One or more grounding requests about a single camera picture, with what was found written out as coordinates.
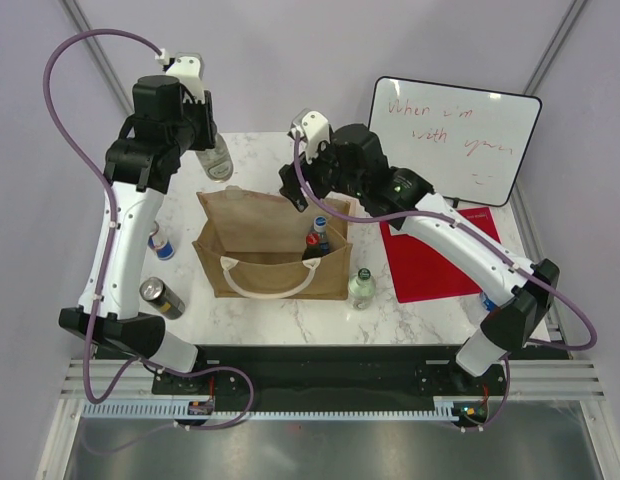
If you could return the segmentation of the blue label water bottle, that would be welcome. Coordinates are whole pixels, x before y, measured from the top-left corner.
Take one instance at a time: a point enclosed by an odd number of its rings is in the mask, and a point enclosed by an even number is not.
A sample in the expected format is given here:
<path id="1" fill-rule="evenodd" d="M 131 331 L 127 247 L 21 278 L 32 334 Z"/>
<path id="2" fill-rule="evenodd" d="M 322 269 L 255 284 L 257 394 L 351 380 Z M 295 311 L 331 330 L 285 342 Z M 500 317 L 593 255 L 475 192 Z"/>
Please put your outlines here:
<path id="1" fill-rule="evenodd" d="M 328 222 L 324 216 L 317 216 L 313 220 L 313 224 L 310 232 L 317 235 L 319 239 L 319 247 L 323 255 L 327 255 L 331 252 L 331 247 L 327 234 Z"/>

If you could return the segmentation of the clear soda water bottle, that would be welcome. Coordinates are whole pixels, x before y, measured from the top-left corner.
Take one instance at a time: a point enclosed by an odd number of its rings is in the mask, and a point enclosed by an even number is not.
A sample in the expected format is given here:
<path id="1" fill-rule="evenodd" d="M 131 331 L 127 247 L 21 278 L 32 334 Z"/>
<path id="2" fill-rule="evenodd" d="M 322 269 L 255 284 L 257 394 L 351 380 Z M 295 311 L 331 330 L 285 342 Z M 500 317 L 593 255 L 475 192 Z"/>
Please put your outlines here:
<path id="1" fill-rule="evenodd" d="M 360 268 L 349 278 L 348 298 L 356 310 L 370 306 L 376 293 L 376 281 L 368 268 Z"/>

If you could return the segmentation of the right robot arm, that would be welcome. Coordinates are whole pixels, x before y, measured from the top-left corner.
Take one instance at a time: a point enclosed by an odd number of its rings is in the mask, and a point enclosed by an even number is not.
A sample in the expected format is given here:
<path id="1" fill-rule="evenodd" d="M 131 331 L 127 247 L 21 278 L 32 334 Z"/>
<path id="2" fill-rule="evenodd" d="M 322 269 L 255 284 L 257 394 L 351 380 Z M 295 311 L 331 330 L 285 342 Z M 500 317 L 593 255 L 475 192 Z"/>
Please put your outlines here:
<path id="1" fill-rule="evenodd" d="M 393 167 L 376 134 L 363 124 L 332 130 L 303 122 L 291 128 L 294 160 L 282 167 L 281 194 L 298 211 L 330 193 L 356 199 L 365 222 L 386 222 L 428 245 L 471 278 L 496 308 L 460 347 L 448 368 L 457 392 L 473 392 L 489 367 L 521 350 L 555 297 L 559 269 L 549 260 L 507 252 L 467 221 L 434 187 L 407 168 Z"/>

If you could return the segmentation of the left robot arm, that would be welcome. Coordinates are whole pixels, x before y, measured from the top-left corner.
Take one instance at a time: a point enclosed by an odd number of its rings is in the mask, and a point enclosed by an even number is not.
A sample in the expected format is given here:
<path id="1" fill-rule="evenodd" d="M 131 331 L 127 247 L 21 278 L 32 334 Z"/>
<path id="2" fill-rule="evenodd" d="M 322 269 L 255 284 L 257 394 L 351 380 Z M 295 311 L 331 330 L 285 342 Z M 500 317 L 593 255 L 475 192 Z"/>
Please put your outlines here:
<path id="1" fill-rule="evenodd" d="M 99 346 L 175 371 L 175 382 L 198 393 L 209 369 L 197 348 L 167 330 L 165 319 L 140 310 L 139 286 L 149 234 L 172 175 L 188 150 L 215 145 L 211 94 L 193 74 L 140 78 L 134 112 L 105 156 L 106 201 L 98 250 L 77 306 L 59 315 L 62 329 Z"/>

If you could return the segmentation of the brown canvas tote bag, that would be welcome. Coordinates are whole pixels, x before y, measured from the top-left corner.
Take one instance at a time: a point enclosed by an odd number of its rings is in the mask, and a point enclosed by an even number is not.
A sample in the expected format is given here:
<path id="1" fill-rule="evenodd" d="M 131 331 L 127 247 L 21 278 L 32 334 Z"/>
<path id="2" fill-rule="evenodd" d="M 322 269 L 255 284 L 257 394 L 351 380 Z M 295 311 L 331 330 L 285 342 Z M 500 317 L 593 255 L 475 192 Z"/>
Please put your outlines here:
<path id="1" fill-rule="evenodd" d="M 207 220 L 193 247 L 217 298 L 344 300 L 352 244 L 348 223 L 315 205 L 228 187 L 197 194 Z M 302 256 L 316 217 L 327 219 L 330 251 Z"/>

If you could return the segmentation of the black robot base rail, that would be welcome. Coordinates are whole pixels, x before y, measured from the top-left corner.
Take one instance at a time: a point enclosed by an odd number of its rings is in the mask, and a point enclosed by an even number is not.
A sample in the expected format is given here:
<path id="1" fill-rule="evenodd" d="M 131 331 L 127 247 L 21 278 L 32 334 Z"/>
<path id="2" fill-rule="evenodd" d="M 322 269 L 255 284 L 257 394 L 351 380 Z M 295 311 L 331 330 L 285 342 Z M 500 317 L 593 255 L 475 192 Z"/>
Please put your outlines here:
<path id="1" fill-rule="evenodd" d="M 164 373 L 158 395 L 213 394 L 222 407 L 242 410 L 373 410 L 431 406 L 437 396 L 496 398 L 503 368 L 474 378 L 453 366 L 456 346 L 203 346 L 197 379 Z"/>

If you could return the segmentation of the green cap glass bottle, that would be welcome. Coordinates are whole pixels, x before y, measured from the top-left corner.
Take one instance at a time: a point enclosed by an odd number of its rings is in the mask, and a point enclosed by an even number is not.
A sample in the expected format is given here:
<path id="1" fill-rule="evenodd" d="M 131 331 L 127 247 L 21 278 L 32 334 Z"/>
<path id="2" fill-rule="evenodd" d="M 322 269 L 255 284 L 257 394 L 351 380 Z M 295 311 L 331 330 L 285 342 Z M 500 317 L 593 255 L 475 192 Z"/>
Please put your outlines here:
<path id="1" fill-rule="evenodd" d="M 234 164 L 227 144 L 220 133 L 212 149 L 196 151 L 195 155 L 207 177 L 215 182 L 227 182 L 233 175 Z"/>

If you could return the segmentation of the glass cola bottle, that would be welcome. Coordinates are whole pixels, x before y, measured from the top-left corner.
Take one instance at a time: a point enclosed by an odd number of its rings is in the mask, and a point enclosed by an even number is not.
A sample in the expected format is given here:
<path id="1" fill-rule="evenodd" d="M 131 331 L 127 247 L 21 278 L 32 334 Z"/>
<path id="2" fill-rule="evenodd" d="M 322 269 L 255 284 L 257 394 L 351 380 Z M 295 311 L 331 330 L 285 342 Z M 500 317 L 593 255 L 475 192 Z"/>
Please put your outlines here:
<path id="1" fill-rule="evenodd" d="M 320 237 L 316 233 L 314 232 L 309 233 L 305 237 L 305 242 L 306 242 L 306 248 L 302 255 L 303 261 L 321 258 L 324 255 L 323 249 L 320 244 Z"/>

